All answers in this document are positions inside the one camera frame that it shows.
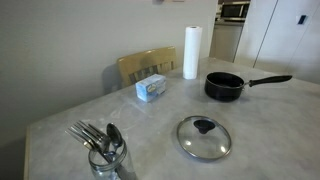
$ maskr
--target paper towel roll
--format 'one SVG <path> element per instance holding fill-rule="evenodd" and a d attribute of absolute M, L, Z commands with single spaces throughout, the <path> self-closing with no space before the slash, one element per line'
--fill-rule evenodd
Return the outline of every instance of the paper towel roll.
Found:
<path fill-rule="evenodd" d="M 202 27 L 189 26 L 186 28 L 183 61 L 183 78 L 185 79 L 197 78 L 201 35 Z"/>

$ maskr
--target glass lid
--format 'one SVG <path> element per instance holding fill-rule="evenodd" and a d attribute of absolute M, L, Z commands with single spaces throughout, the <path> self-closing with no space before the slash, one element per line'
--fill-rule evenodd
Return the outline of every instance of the glass lid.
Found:
<path fill-rule="evenodd" d="M 177 127 L 181 147 L 193 157 L 216 160 L 231 150 L 231 138 L 217 121 L 204 116 L 190 116 Z"/>

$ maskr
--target table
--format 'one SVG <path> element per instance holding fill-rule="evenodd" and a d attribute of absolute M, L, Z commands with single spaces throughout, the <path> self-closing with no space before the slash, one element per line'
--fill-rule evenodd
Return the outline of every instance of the table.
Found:
<path fill-rule="evenodd" d="M 196 80 L 182 68 L 166 74 L 167 90 L 150 103 L 130 86 L 29 126 L 26 177 L 94 179 L 88 150 L 65 133 L 78 120 L 104 129 L 115 123 L 131 152 L 141 180 L 162 179 L 319 179 L 320 86 L 297 79 L 246 87 L 231 103 L 210 99 L 203 87 L 213 71 L 245 80 L 272 75 L 261 70 L 205 58 Z M 198 161 L 178 145 L 177 124 L 191 115 L 215 119 L 229 132 L 231 153 L 215 162 Z"/>

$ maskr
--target butter box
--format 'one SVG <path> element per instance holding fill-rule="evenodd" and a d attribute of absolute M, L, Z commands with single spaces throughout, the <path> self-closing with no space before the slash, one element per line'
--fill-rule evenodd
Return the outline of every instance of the butter box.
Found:
<path fill-rule="evenodd" d="M 149 102 L 166 90 L 166 77 L 154 74 L 136 83 L 137 96 Z"/>

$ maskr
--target saucepan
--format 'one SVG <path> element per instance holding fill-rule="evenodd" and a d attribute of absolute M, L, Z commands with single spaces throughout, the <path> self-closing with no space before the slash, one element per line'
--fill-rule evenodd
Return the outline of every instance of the saucepan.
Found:
<path fill-rule="evenodd" d="M 291 78 L 291 75 L 272 76 L 259 80 L 250 80 L 245 83 L 243 79 L 234 74 L 213 72 L 207 75 L 204 89 L 209 97 L 223 102 L 230 102 L 240 97 L 246 85 L 252 87 L 258 84 L 280 83 L 289 81 Z"/>

